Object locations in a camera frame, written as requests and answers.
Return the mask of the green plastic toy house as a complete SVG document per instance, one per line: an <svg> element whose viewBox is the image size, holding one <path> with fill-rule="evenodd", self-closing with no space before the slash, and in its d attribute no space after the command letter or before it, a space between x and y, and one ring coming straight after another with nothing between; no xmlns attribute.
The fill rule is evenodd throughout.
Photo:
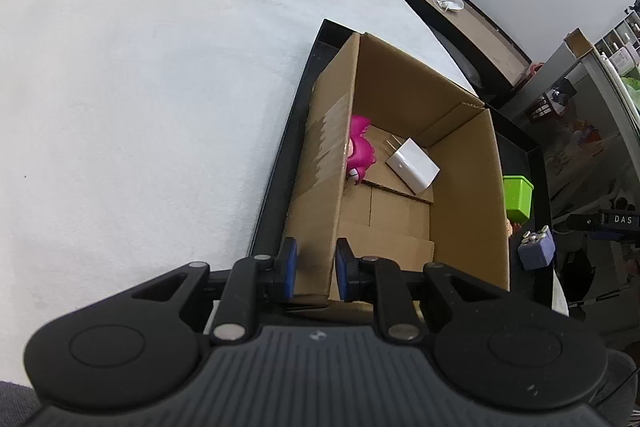
<svg viewBox="0 0 640 427"><path fill-rule="evenodd" d="M504 176L502 179L506 217L524 225L532 211L533 183L526 176Z"/></svg>

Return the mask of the lavender toy washing machine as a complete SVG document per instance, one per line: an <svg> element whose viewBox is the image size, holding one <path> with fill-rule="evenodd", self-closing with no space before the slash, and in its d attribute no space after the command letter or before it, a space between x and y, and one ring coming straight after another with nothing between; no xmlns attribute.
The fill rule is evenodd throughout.
<svg viewBox="0 0 640 427"><path fill-rule="evenodd" d="M526 231L518 245L518 257L526 271L548 267L554 254L555 243L548 225L539 231Z"/></svg>

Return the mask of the white wall charger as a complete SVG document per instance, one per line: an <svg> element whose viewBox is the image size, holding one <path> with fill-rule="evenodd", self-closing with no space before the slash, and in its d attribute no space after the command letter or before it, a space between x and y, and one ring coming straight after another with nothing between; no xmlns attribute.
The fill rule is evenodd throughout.
<svg viewBox="0 0 640 427"><path fill-rule="evenodd" d="M431 187L439 174L439 167L423 148L413 139L401 141L393 134L388 136L385 144L392 152L385 164L413 194L422 194Z"/></svg>

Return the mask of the white fluffy table cloth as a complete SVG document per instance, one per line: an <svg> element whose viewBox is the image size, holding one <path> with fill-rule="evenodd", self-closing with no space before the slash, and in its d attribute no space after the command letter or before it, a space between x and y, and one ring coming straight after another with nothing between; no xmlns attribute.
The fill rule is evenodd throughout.
<svg viewBox="0 0 640 427"><path fill-rule="evenodd" d="M464 76L404 0L1 0L1 376L43 324L247 252L325 20Z"/></svg>

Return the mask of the pink dinosaur figurine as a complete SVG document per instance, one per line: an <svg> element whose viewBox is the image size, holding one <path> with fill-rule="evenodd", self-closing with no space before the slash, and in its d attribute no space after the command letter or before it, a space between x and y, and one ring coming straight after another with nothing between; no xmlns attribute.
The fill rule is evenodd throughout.
<svg viewBox="0 0 640 427"><path fill-rule="evenodd" d="M364 180L369 168L375 164L375 149L366 138L370 119L352 115L347 143L346 176L358 184Z"/></svg>

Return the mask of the black side table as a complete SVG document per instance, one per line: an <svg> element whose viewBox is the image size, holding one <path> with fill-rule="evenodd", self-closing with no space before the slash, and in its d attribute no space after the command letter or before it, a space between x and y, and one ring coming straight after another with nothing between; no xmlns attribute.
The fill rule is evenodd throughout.
<svg viewBox="0 0 640 427"><path fill-rule="evenodd" d="M481 100L500 108L518 92L528 55L470 0L458 12L404 0L447 49Z"/></svg>

